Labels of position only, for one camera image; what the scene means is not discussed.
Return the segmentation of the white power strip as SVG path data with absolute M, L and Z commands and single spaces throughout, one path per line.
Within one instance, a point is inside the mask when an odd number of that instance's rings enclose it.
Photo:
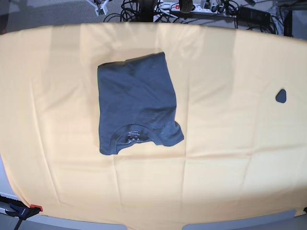
M 180 11 L 179 3 L 173 2 L 161 2 L 159 9 L 163 12 L 170 13 L 173 15 L 183 15 L 184 17 L 194 17 L 203 15 L 226 15 L 226 10 L 223 5 L 217 5 L 208 1 L 201 0 L 200 3 L 194 3 L 192 10 L 189 13 L 183 13 Z

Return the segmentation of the black power adapter brick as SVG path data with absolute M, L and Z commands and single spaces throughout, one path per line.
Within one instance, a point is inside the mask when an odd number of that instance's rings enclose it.
M 237 18 L 241 21 L 259 25 L 269 25 L 271 22 L 270 13 L 248 7 L 240 7 Z

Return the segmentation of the dark blue-grey T-shirt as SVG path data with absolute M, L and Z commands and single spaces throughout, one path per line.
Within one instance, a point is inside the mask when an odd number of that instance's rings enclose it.
M 117 155 L 146 142 L 171 147 L 184 140 L 164 52 L 101 64 L 97 83 L 100 153 Z

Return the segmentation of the small black triangular pad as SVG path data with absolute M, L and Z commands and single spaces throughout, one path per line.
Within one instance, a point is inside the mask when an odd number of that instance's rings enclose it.
M 279 103 L 285 103 L 287 100 L 287 93 L 285 89 L 280 89 L 279 92 L 275 96 L 275 100 Z

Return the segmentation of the blue and red bar clamp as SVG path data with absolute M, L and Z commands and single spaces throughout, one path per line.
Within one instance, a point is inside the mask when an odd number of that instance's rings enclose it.
M 0 208 L 4 209 L 6 215 L 18 218 L 14 230 L 18 230 L 24 220 L 27 220 L 43 211 L 41 206 L 30 205 L 30 207 L 28 207 L 22 201 L 7 198 L 2 195 L 0 196 Z

